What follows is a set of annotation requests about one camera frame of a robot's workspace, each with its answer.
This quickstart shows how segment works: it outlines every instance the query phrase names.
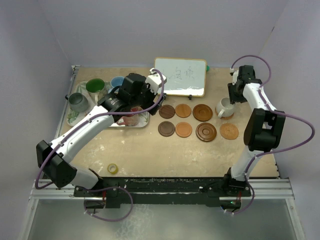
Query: cork coaster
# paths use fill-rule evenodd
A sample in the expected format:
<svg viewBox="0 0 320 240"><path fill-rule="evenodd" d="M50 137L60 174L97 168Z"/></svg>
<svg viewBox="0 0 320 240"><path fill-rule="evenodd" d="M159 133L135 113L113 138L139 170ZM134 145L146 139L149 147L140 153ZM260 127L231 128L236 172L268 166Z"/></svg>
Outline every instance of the cork coaster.
<svg viewBox="0 0 320 240"><path fill-rule="evenodd" d="M176 111L175 111L175 108L173 106L163 105L159 109L159 114L164 119L170 119L176 114Z"/></svg>
<svg viewBox="0 0 320 240"><path fill-rule="evenodd" d="M214 109L214 111L215 111L215 114L218 116L218 112L217 112L217 109L216 109L216 108ZM229 120L229 119L232 119L233 116L234 116L234 113L232 113L231 116L222 116L220 119L222 119L222 120Z"/></svg>
<svg viewBox="0 0 320 240"><path fill-rule="evenodd" d="M169 121L163 121L158 126L158 131L162 136L169 137L175 132L175 125Z"/></svg>
<svg viewBox="0 0 320 240"><path fill-rule="evenodd" d="M191 108L187 104L179 104L175 107L175 113L180 118L186 118L189 117L191 114Z"/></svg>
<svg viewBox="0 0 320 240"><path fill-rule="evenodd" d="M179 122L175 126L175 132L179 137L182 138L187 138L191 135L192 133L192 127L189 123L187 122Z"/></svg>
<svg viewBox="0 0 320 240"><path fill-rule="evenodd" d="M204 122L196 127L195 134L201 141L211 142L216 138L217 130L212 124Z"/></svg>
<svg viewBox="0 0 320 240"><path fill-rule="evenodd" d="M209 106L205 104L198 104L193 108L192 114L195 119L206 122L212 118L212 110Z"/></svg>
<svg viewBox="0 0 320 240"><path fill-rule="evenodd" d="M234 124L225 123L220 127L220 134L225 139L234 140L239 136L239 130Z"/></svg>

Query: tray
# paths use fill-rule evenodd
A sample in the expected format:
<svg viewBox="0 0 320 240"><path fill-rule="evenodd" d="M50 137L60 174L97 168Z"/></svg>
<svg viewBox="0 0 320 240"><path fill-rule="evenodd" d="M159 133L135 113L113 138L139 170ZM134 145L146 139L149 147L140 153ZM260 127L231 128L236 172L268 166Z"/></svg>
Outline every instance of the tray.
<svg viewBox="0 0 320 240"><path fill-rule="evenodd" d="M67 109L67 115L66 115L66 123L69 126L75 126L77 123L79 123L82 119L84 119L87 114L91 112L91 110L94 108L96 105L91 97L89 96L88 91L86 90L86 84L88 81L82 81L80 82L76 87L75 87L75 93L81 93L82 95L85 96L85 98L88 100L89 103L89 108L84 111L84 112L76 112L73 111L69 106ZM108 81L105 81L106 84L106 90L108 91L111 89L111 84ZM150 119L150 114L148 112L140 113L139 114L139 123L136 126L124 126L124 125L118 125L116 123L112 124L110 127L111 128L143 128L145 127Z"/></svg>

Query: whiteboard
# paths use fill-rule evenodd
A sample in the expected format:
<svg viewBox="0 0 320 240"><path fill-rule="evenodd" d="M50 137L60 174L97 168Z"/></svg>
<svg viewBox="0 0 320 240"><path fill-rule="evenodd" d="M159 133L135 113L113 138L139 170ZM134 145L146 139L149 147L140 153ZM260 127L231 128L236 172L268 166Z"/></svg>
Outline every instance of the whiteboard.
<svg viewBox="0 0 320 240"><path fill-rule="evenodd" d="M168 95L202 97L205 94L207 62L203 59L156 57L154 68L166 76Z"/></svg>

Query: whiteboard frame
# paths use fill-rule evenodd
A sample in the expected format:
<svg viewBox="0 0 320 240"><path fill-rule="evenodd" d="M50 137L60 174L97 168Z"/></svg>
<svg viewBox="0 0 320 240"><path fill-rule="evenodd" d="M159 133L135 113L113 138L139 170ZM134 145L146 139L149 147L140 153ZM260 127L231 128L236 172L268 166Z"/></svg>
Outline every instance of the whiteboard frame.
<svg viewBox="0 0 320 240"><path fill-rule="evenodd" d="M205 68L204 68L204 87L203 87L203 94L202 95L192 95L192 97L195 98L201 98L205 95L206 92L206 78L207 78L207 61L204 59L195 59L195 58L181 58L181 57L164 57L164 56L158 56L154 59L154 68L156 68L156 60L157 59L174 59L174 60L192 60L192 61L204 61L205 62ZM190 95L183 95L183 94L170 94L167 93L168 96L184 96L189 97Z"/></svg>

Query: gray floor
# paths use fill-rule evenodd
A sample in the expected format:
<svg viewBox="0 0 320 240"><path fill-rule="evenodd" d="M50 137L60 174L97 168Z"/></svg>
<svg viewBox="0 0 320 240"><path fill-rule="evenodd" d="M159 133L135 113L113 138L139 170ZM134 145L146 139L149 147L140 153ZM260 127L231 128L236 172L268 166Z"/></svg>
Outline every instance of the gray floor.
<svg viewBox="0 0 320 240"><path fill-rule="evenodd" d="M117 218L120 209L99 210ZM41 200L30 240L295 240L285 200L255 200L239 215L202 205L135 205L120 222L104 222L84 215L81 200Z"/></svg>

